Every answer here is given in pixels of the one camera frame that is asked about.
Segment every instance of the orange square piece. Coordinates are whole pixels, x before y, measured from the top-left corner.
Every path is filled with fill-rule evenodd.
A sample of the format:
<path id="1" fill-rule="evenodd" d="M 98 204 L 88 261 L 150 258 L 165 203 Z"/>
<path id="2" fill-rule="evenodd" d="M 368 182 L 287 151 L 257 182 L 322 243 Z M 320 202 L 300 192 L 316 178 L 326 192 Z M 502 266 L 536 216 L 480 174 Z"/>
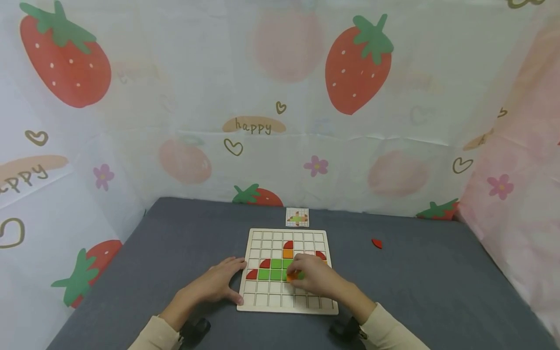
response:
<path id="1" fill-rule="evenodd" d="M 283 257 L 284 257 L 284 259 L 293 259 L 293 250 L 292 249 L 284 249 Z"/>

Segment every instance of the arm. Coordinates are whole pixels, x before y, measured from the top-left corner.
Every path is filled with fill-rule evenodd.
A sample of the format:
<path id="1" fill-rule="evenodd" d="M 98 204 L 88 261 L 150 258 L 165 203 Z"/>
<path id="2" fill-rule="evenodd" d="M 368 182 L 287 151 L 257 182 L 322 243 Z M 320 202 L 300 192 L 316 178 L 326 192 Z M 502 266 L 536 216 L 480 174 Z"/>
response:
<path id="1" fill-rule="evenodd" d="M 153 316 L 128 350 L 175 350 L 179 330 L 196 305 L 227 298 L 243 305 L 243 298 L 229 287 L 231 277 L 247 266 L 244 258 L 227 258 L 181 289 L 159 316 Z"/>
<path id="2" fill-rule="evenodd" d="M 313 294 L 334 299 L 348 308 L 367 335 L 365 343 L 383 350 L 429 350 L 380 304 L 371 301 L 355 284 L 343 279 L 321 259 L 297 254 L 287 273 L 298 270 L 303 271 L 305 277 L 290 283 Z"/>

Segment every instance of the green square piece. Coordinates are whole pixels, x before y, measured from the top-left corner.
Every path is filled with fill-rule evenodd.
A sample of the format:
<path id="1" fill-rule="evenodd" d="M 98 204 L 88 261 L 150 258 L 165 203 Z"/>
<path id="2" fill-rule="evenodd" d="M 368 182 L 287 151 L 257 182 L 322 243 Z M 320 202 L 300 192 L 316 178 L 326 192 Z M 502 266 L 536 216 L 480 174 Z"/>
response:
<path id="1" fill-rule="evenodd" d="M 282 279 L 282 271 L 281 270 L 272 270 L 270 272 L 270 280 L 271 281 L 280 281 Z"/>
<path id="2" fill-rule="evenodd" d="M 288 266 L 292 263 L 293 259 L 283 259 L 282 260 L 282 268 L 287 269 Z"/>
<path id="3" fill-rule="evenodd" d="M 270 261 L 270 268 L 276 270 L 282 269 L 282 259 L 272 259 Z"/>
<path id="4" fill-rule="evenodd" d="M 268 270 L 268 269 L 259 269 L 258 279 L 266 280 L 266 281 L 267 281 L 269 276 L 270 276 L 270 270 Z"/>

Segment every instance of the left hand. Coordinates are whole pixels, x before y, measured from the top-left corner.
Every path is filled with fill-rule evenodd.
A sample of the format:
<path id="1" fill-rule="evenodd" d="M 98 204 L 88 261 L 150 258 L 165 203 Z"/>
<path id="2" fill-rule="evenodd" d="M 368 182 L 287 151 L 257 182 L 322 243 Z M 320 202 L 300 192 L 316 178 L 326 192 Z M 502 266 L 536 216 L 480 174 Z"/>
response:
<path id="1" fill-rule="evenodd" d="M 243 297 L 230 288 L 230 280 L 235 273 L 247 267 L 245 258 L 226 258 L 216 266 L 210 267 L 205 274 L 191 282 L 184 288 L 187 294 L 192 294 L 199 301 L 216 302 L 229 299 L 237 305 L 243 305 Z"/>
<path id="2" fill-rule="evenodd" d="M 160 318 L 178 332 L 200 302 L 216 302 L 226 298 L 237 305 L 243 305 L 243 297 L 230 288 L 230 280 L 246 267 L 245 258 L 236 259 L 234 256 L 210 267 L 202 276 L 175 294 Z"/>

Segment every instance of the right hand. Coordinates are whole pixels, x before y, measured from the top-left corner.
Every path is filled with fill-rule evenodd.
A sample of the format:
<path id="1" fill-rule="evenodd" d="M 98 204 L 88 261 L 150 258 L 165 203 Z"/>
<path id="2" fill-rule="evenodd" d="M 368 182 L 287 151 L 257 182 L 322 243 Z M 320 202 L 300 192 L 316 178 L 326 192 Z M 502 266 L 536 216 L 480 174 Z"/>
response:
<path id="1" fill-rule="evenodd" d="M 339 300 L 350 284 L 318 256 L 296 254 L 287 273 L 297 270 L 304 272 L 304 278 L 290 281 L 291 285 L 330 299 Z"/>

